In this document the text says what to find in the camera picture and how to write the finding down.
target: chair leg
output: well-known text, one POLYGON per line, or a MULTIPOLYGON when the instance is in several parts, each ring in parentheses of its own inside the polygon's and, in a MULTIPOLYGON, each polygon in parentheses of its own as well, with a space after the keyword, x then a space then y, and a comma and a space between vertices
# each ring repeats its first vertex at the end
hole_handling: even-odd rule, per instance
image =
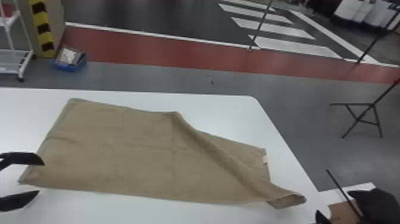
POLYGON ((375 122, 376 122, 376 125, 378 127, 378 131, 379 131, 379 136, 381 138, 383 138, 383 131, 382 131, 382 127, 380 125, 378 110, 377 110, 377 108, 375 106, 374 106, 373 110, 374 110, 374 115, 375 115, 375 122))

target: table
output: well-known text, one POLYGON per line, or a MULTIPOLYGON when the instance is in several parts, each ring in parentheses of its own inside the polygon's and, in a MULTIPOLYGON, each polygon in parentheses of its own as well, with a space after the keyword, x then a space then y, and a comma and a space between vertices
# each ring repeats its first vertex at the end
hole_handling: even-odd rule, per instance
MULTIPOLYGON (((72 223, 301 223, 330 211, 274 124, 253 97, 0 88, 0 152, 36 152, 70 98, 149 111, 178 111, 194 128, 267 150, 271 181, 305 195, 300 206, 215 205, 98 192, 41 189, 22 210, 0 213, 3 224, 72 223)), ((0 173, 0 195, 40 189, 18 185, 24 166, 0 173)))

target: blue tray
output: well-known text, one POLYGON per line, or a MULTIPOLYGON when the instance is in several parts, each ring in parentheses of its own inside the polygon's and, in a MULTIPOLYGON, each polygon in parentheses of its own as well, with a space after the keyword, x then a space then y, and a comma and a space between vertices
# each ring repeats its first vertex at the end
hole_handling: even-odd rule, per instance
POLYGON ((86 65, 87 58, 88 58, 87 54, 84 54, 84 56, 82 56, 82 59, 78 62, 77 66, 66 66, 63 64, 57 64, 55 60, 52 61, 52 64, 57 70, 75 72, 78 71, 78 69, 81 69, 84 65, 86 65))

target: white stripe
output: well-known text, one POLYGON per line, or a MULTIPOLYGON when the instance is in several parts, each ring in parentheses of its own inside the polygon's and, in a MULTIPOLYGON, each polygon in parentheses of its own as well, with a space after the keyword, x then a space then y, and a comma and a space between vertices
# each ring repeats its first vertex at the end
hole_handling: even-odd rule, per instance
MULTIPOLYGON (((345 61, 356 63, 358 60, 356 60, 356 59, 345 58, 345 61)), ((400 66, 398 66, 398 65, 396 65, 396 64, 371 63, 371 62, 367 62, 367 61, 361 61, 360 63, 361 63, 361 64, 372 64, 372 65, 374 65, 374 66, 383 66, 383 67, 393 67, 393 68, 398 68, 398 67, 400 67, 400 66)))
MULTIPOLYGON (((238 8, 238 7, 234 7, 231 5, 220 4, 220 6, 223 10, 230 12, 230 13, 250 15, 250 16, 254 16, 254 17, 258 17, 258 18, 262 18, 264 15, 264 13, 259 12, 259 11, 247 10, 245 8, 238 8)), ((283 22, 283 23, 293 24, 290 20, 288 20, 286 17, 284 17, 282 15, 267 14, 267 16, 265 18, 268 20, 274 20, 274 21, 279 21, 279 22, 283 22)))
POLYGON ((258 4, 258 3, 249 2, 249 1, 242 1, 242 0, 223 0, 223 1, 224 2, 232 2, 232 3, 236 3, 236 4, 241 4, 241 5, 248 5, 248 6, 260 8, 263 10, 267 7, 266 5, 263 5, 263 4, 258 4))
MULTIPOLYGON (((238 43, 208 41, 208 40, 202 40, 202 39, 196 39, 196 38, 185 38, 182 36, 172 36, 172 35, 164 35, 164 34, 159 34, 159 33, 148 33, 148 32, 143 32, 143 31, 117 29, 117 28, 112 28, 112 27, 103 27, 103 26, 87 25, 87 24, 72 23, 72 22, 66 22, 65 25, 78 27, 78 28, 110 31, 110 32, 115 32, 115 33, 128 33, 128 34, 133 34, 133 35, 152 36, 155 38, 166 38, 166 39, 175 39, 175 40, 181 40, 181 41, 209 43, 209 44, 214 44, 214 45, 233 46, 233 47, 237 47, 237 48, 249 48, 248 45, 242 45, 242 44, 238 44, 238 43)), ((257 46, 254 46, 253 49, 260 49, 260 48, 257 46)))
MULTIPOLYGON (((330 37, 331 39, 333 39, 334 41, 336 41, 338 44, 342 45, 343 47, 345 47, 347 50, 351 51, 353 54, 357 55, 358 57, 362 56, 363 52, 360 51, 360 49, 356 48, 355 46, 351 45, 349 42, 343 40, 341 37, 339 37, 338 35, 332 33, 331 31, 327 30, 325 27, 319 25, 318 23, 316 23, 314 20, 308 18, 307 16, 290 10, 291 13, 293 13, 295 16, 299 17, 300 19, 304 20, 306 23, 310 24, 311 26, 315 27, 316 29, 318 29, 320 32, 324 33, 325 35, 327 35, 328 37, 330 37)), ((364 57, 364 60, 369 62, 369 63, 378 63, 377 60, 375 60, 373 57, 366 55, 364 57)))
MULTIPOLYGON (((375 185, 369 182, 359 185, 347 186, 342 189, 345 192, 345 194, 350 198, 350 200, 352 200, 352 197, 350 197, 350 195, 347 194, 348 191, 354 191, 354 190, 370 191, 374 188, 375 185)), ((320 192, 320 195, 327 204, 337 204, 346 201, 346 198, 342 195, 342 193, 340 193, 339 189, 322 191, 320 192)))
MULTIPOLYGON (((251 20, 244 20, 242 18, 232 18, 240 27, 250 28, 257 30, 259 22, 251 21, 251 20)), ((285 26, 277 26, 268 23, 264 23, 261 26, 261 30, 268 31, 271 33, 279 33, 283 35, 289 36, 297 36, 300 38, 308 38, 308 39, 315 39, 313 36, 309 35, 306 31, 296 28, 290 28, 285 26)))
POLYGON ((294 52, 299 54, 324 56, 330 58, 341 58, 339 55, 337 55, 335 52, 325 46, 282 41, 278 39, 264 38, 262 36, 257 37, 255 43, 262 49, 272 49, 276 51, 294 52))

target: gray floor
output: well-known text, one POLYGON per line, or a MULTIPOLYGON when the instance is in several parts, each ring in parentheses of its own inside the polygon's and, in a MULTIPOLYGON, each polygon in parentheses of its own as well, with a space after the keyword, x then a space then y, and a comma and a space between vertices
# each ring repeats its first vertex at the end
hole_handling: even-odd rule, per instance
POLYGON ((328 103, 371 102, 386 85, 110 63, 64 73, 38 59, 29 65, 25 83, 0 75, 0 86, 251 95, 320 191, 335 187, 324 171, 330 169, 343 186, 373 182, 400 198, 400 87, 379 105, 385 138, 378 138, 374 127, 359 125, 340 139, 352 118, 328 103))

